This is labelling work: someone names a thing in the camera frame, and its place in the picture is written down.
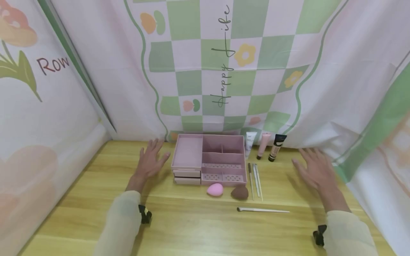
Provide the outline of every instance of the beige sleeve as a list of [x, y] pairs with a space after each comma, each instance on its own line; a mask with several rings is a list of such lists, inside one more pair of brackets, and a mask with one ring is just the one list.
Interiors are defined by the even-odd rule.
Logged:
[[127, 191], [114, 200], [94, 256], [130, 256], [141, 224], [140, 196], [137, 191]]
[[323, 238], [328, 256], [378, 255], [369, 228], [356, 215], [345, 211], [329, 211], [327, 215]]

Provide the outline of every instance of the green stripe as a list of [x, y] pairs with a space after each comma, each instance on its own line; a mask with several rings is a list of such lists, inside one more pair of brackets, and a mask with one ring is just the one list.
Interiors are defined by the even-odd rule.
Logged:
[[293, 127], [295, 127], [296, 123], [299, 121], [299, 118], [301, 116], [301, 111], [302, 111], [302, 104], [301, 104], [301, 99], [299, 97], [299, 91], [301, 90], [302, 85], [309, 80], [309, 78], [313, 75], [313, 73], [316, 71], [317, 66], [319, 66], [319, 62], [320, 59], [322, 58], [322, 52], [323, 52], [323, 44], [325, 41], [325, 37], [326, 34], [330, 28], [330, 26], [332, 25], [333, 21], [335, 20], [335, 18], [340, 14], [340, 12], [343, 10], [343, 8], [346, 6], [346, 4], [349, 2], [350, 0], [346, 0], [346, 2], [344, 2], [344, 4], [342, 5], [342, 7], [337, 11], [337, 13], [333, 16], [333, 18], [330, 20], [328, 26], [325, 29], [325, 32], [323, 33], [322, 36], [322, 40], [321, 40], [321, 44], [320, 44], [320, 49], [319, 49], [319, 55], [317, 56], [316, 59], [316, 63], [313, 66], [313, 69], [310, 71], [310, 73], [307, 75], [307, 77], [299, 84], [298, 88], [296, 88], [296, 102], [298, 103], [298, 112], [296, 114], [296, 118], [293, 121], [292, 125], [289, 126], [288, 129], [286, 129], [286, 131], [283, 132], [283, 134], [287, 134], [290, 130], [293, 129]]
[[[410, 51], [407, 52], [407, 54], [404, 56], [404, 58], [401, 60], [400, 64], [396, 67], [396, 69], [393, 72], [392, 75], [392, 79], [394, 78], [394, 76], [396, 75], [397, 71], [399, 70], [400, 66], [404, 63], [404, 61], [407, 59], [407, 57], [410, 55]], [[371, 123], [371, 120], [367, 123], [366, 127], [363, 129], [363, 131], [359, 134], [359, 136], [357, 137], [357, 139], [355, 140], [355, 142], [353, 142], [352, 145], [350, 145], [350, 147], [348, 149], [346, 149], [345, 152], [343, 152], [343, 154], [341, 154], [338, 158], [336, 158], [335, 160], [333, 160], [333, 163], [338, 163], [338, 161], [344, 157], [353, 147], [355, 147], [357, 145], [357, 143], [360, 141], [360, 139], [363, 137], [363, 135], [367, 132], [367, 129], [369, 128]]]
[[67, 41], [67, 38], [65, 37], [64, 33], [60, 29], [60, 26], [59, 26], [57, 20], [55, 19], [53, 12], [51, 11], [50, 7], [48, 6], [47, 1], [46, 0], [38, 0], [38, 3], [40, 5], [41, 9], [43, 10], [45, 16], [47, 17], [48, 21], [50, 22], [51, 27], [53, 28], [54, 32], [56, 33], [58, 39], [60, 40], [60, 43], [63, 45], [64, 50], [66, 51], [68, 57], [70, 58], [71, 62], [73, 63], [73, 65], [74, 65], [75, 69], [77, 70], [78, 74], [80, 75], [80, 77], [84, 81], [85, 85], [87, 86], [88, 90], [91, 92], [94, 99], [96, 100], [96, 102], [100, 106], [101, 110], [103, 111], [103, 113], [105, 114], [105, 116], [107, 117], [107, 119], [109, 120], [111, 125], [113, 126], [109, 116], [107, 115], [107, 112], [105, 111], [105, 108], [104, 108], [103, 104], [100, 101], [100, 98], [98, 97], [97, 92], [95, 91], [94, 87], [89, 83], [89, 80], [87, 79], [87, 78], [89, 78], [88, 74], [83, 72], [83, 69], [81, 68], [81, 65], [80, 65], [79, 61], [77, 60], [75, 54], [73, 53], [73, 51], [70, 47], [70, 44]]
[[166, 140], [167, 136], [168, 136], [168, 129], [165, 126], [164, 122], [161, 120], [161, 118], [159, 117], [159, 113], [158, 113], [158, 103], [159, 103], [159, 95], [157, 90], [155, 89], [155, 87], [151, 84], [150, 80], [148, 79], [147, 76], [147, 72], [145, 71], [145, 65], [144, 65], [144, 55], [145, 55], [145, 50], [146, 50], [146, 43], [145, 43], [145, 37], [144, 34], [142, 33], [141, 28], [138, 26], [138, 24], [135, 22], [134, 17], [132, 16], [132, 13], [130, 11], [130, 7], [128, 6], [127, 0], [124, 0], [124, 4], [125, 7], [127, 8], [127, 12], [128, 15], [132, 21], [132, 23], [134, 24], [134, 26], [138, 29], [139, 34], [141, 35], [141, 39], [142, 39], [142, 52], [141, 52], [141, 66], [142, 66], [142, 72], [144, 73], [145, 79], [147, 80], [148, 84], [151, 86], [151, 88], [154, 90], [155, 92], [155, 96], [157, 97], [157, 101], [155, 102], [155, 112], [157, 113], [157, 117], [159, 119], [159, 121], [162, 123], [162, 125], [165, 128], [165, 137], [164, 140]]
[[389, 136], [410, 110], [410, 63], [390, 86], [382, 103], [370, 120], [361, 143], [336, 167], [344, 182], [349, 182], [363, 161]]

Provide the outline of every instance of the makeup brush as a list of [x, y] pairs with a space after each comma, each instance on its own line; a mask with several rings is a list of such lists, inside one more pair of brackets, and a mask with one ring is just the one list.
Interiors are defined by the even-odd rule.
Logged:
[[255, 185], [256, 185], [257, 197], [260, 197], [260, 194], [259, 194], [259, 185], [258, 185], [258, 182], [257, 182], [257, 172], [256, 172], [256, 168], [255, 168], [255, 164], [254, 164], [254, 163], [252, 164], [252, 167], [253, 167], [253, 175], [255, 176]]
[[252, 200], [255, 201], [255, 197], [253, 196], [253, 184], [252, 184], [251, 163], [248, 163], [248, 171], [249, 171], [249, 179], [250, 179], [250, 181], [251, 181]]
[[257, 164], [255, 164], [255, 169], [256, 169], [257, 182], [259, 183], [260, 198], [262, 199], [262, 202], [263, 202], [262, 186], [260, 185], [259, 170], [257, 168]]
[[269, 213], [290, 213], [290, 211], [281, 211], [281, 210], [270, 210], [270, 209], [259, 209], [259, 208], [236, 208], [238, 212], [241, 211], [259, 211], [259, 212], [269, 212]]

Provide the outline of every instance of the hand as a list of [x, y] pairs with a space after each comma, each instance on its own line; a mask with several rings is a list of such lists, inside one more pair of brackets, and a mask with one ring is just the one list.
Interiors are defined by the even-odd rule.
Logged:
[[307, 185], [317, 191], [329, 187], [337, 188], [335, 172], [328, 156], [317, 148], [307, 148], [306, 151], [299, 149], [299, 152], [306, 161], [307, 168], [296, 159], [292, 159], [292, 162]]
[[159, 173], [171, 155], [170, 152], [167, 152], [160, 160], [158, 160], [158, 152], [163, 144], [164, 142], [158, 142], [158, 139], [155, 141], [150, 140], [148, 141], [145, 153], [144, 148], [141, 148], [139, 152], [138, 166], [128, 182], [128, 186], [125, 189], [126, 191], [135, 190], [141, 193], [147, 179]]
[[325, 211], [351, 212], [337, 187], [335, 171], [329, 157], [317, 148], [299, 149], [299, 152], [306, 161], [307, 168], [296, 159], [292, 159], [293, 165], [305, 183], [319, 193]]

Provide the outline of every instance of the green leaf print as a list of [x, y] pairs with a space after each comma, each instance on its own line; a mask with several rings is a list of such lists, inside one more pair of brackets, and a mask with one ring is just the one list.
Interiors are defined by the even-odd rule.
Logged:
[[43, 102], [37, 93], [36, 79], [34, 77], [33, 70], [31, 69], [30, 62], [28, 62], [28, 59], [23, 51], [20, 51], [18, 55], [17, 71], [18, 71], [17, 79], [28, 84], [28, 86], [34, 92], [38, 100], [40, 102]]
[[10, 62], [5, 62], [0, 60], [0, 78], [11, 77], [18, 79], [18, 73], [16, 66]]

